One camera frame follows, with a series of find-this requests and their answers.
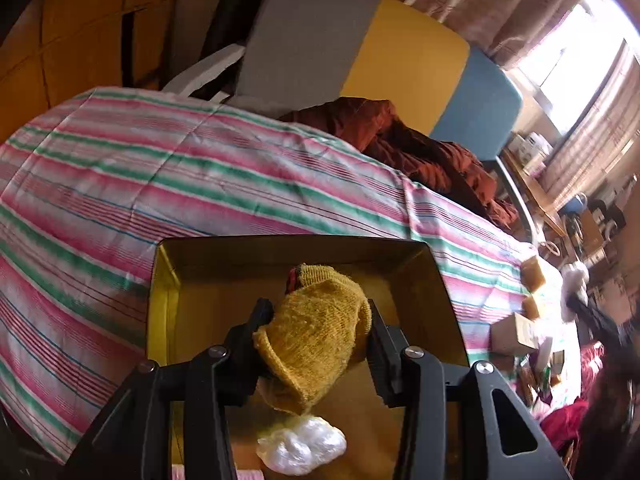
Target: yellow cushion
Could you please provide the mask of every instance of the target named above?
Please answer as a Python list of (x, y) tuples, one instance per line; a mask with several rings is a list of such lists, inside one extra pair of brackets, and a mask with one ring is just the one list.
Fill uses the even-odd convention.
[(469, 44), (397, 0), (380, 0), (341, 96), (389, 99), (402, 121), (429, 135), (465, 68)]

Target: yellow knit sock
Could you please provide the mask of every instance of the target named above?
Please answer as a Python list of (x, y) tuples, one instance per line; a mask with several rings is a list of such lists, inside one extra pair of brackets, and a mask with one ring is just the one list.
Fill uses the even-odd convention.
[(254, 346), (274, 375), (258, 384), (266, 402), (301, 415), (364, 359), (371, 310), (360, 285), (332, 267), (302, 265), (298, 279)]

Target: red blanket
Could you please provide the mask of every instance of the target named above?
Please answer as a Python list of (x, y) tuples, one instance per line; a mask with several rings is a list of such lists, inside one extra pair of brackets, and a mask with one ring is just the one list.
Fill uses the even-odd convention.
[(496, 182), (473, 153), (405, 126), (391, 101), (340, 97), (280, 120), (307, 124), (339, 137), (507, 232), (518, 219), (513, 205), (495, 199)]

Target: white object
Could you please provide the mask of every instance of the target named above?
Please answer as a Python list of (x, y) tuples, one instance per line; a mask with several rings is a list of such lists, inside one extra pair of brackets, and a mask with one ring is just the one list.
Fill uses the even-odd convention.
[(184, 72), (180, 72), (162, 88), (162, 91), (188, 96), (198, 88), (202, 88), (208, 82), (213, 81), (225, 69), (240, 61), (242, 56), (244, 56), (244, 46), (235, 43), (227, 45), (225, 48), (221, 48), (195, 65), (190, 66)]
[(507, 149), (511, 152), (511, 153), (518, 153), (520, 151), (520, 147), (524, 144), (524, 138), (517, 134), (515, 137), (513, 137), (513, 139), (511, 139), (511, 142), (509, 143), (509, 145), (507, 146)]
[(319, 416), (301, 416), (290, 428), (258, 439), (257, 454), (272, 471), (300, 476), (342, 455), (344, 433)]
[(171, 464), (171, 480), (184, 480), (184, 465)]
[(524, 168), (529, 168), (529, 171), (533, 171), (545, 160), (549, 153), (551, 153), (551, 144), (546, 142), (545, 137), (536, 132), (531, 132), (518, 149), (518, 158)]
[(549, 364), (549, 358), (551, 357), (551, 348), (554, 345), (554, 339), (551, 336), (545, 337), (545, 340), (540, 343), (540, 349), (538, 350), (538, 360), (536, 361), (536, 371), (541, 372)]
[(561, 267), (562, 292), (560, 296), (560, 313), (565, 323), (575, 321), (575, 314), (566, 306), (566, 299), (571, 294), (577, 294), (580, 300), (587, 304), (587, 283), (589, 283), (589, 269), (578, 261)]
[(540, 162), (533, 170), (528, 173), (531, 178), (538, 178), (542, 173), (546, 170), (546, 164), (544, 162)]

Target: small cardboard box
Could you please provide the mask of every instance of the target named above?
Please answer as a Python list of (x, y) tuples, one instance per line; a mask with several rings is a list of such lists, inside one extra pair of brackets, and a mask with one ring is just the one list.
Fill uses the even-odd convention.
[(522, 300), (524, 316), (532, 321), (545, 317), (545, 305), (538, 299), (537, 294), (529, 294)]
[(540, 266), (540, 258), (532, 256), (520, 264), (520, 282), (533, 294), (546, 283), (545, 273)]
[(551, 373), (560, 375), (564, 368), (564, 350), (553, 352), (551, 354)]
[(504, 355), (526, 355), (538, 349), (534, 324), (511, 314), (491, 325), (491, 350)]

